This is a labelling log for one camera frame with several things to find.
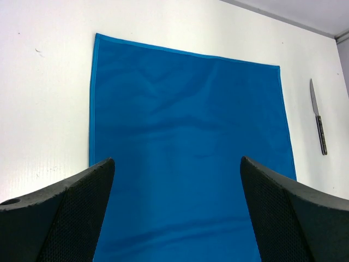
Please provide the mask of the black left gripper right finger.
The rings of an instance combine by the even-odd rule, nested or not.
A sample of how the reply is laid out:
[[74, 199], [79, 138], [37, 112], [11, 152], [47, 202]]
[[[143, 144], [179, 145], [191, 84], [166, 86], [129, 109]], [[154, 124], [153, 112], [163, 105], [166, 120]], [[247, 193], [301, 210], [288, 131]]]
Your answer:
[[248, 157], [240, 176], [262, 261], [348, 261], [348, 200]]

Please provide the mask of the blue cloth napkin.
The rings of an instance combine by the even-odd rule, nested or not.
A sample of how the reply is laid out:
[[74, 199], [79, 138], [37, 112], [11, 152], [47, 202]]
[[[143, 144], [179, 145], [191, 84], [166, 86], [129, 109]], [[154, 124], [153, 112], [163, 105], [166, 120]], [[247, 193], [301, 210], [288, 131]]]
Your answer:
[[95, 36], [89, 163], [116, 166], [95, 261], [259, 261], [243, 156], [296, 178], [279, 66]]

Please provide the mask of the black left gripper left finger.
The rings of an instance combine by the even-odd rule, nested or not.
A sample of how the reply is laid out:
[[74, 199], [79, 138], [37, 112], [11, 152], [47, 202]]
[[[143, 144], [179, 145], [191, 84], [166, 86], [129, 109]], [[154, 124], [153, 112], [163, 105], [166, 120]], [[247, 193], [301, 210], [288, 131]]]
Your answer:
[[1, 203], [1, 261], [92, 261], [115, 175], [107, 158]]

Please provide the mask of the steel knife dark handle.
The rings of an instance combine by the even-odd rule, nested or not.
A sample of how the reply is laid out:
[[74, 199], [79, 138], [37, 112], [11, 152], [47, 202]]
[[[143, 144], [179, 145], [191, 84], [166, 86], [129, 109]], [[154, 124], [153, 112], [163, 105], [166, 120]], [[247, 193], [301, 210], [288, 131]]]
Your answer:
[[317, 106], [314, 83], [312, 79], [310, 79], [310, 96], [311, 96], [312, 108], [316, 117], [316, 124], [317, 124], [319, 140], [320, 140], [321, 151], [322, 151], [322, 154], [326, 156], [328, 154], [327, 145], [326, 145], [326, 140], [325, 140], [325, 135], [323, 130], [322, 119]]

